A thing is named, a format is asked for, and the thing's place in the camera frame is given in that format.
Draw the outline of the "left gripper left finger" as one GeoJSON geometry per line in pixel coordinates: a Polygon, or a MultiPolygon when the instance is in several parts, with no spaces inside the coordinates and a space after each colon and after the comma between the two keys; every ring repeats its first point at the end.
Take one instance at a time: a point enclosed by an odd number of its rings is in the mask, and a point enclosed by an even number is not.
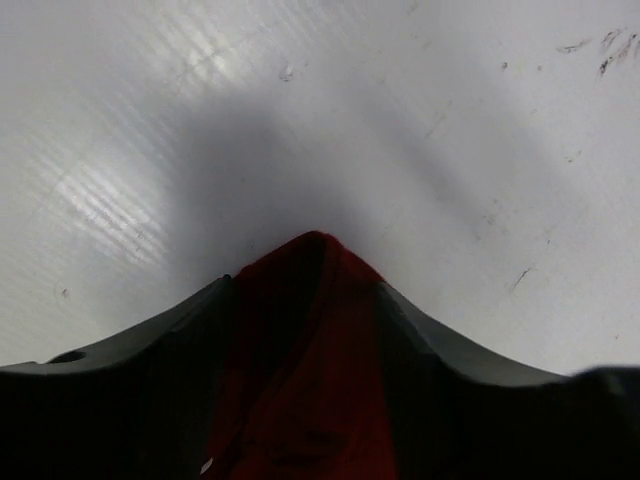
{"type": "Polygon", "coordinates": [[[45,363],[1,370],[5,479],[197,479],[229,334],[223,276],[45,363]]]}

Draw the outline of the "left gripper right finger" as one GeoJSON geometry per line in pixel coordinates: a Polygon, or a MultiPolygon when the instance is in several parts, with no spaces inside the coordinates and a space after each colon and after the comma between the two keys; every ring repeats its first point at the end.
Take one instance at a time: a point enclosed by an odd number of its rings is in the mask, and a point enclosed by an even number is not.
{"type": "Polygon", "coordinates": [[[404,479],[635,479],[639,371],[504,357],[380,284],[375,320],[404,479]]]}

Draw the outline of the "dark red t-shirt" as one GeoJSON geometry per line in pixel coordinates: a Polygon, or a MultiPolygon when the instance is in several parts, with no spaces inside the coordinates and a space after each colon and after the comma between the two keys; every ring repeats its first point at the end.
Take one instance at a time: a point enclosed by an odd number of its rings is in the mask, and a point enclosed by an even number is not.
{"type": "Polygon", "coordinates": [[[374,321],[379,282],[318,231],[233,278],[203,478],[397,477],[374,321]]]}

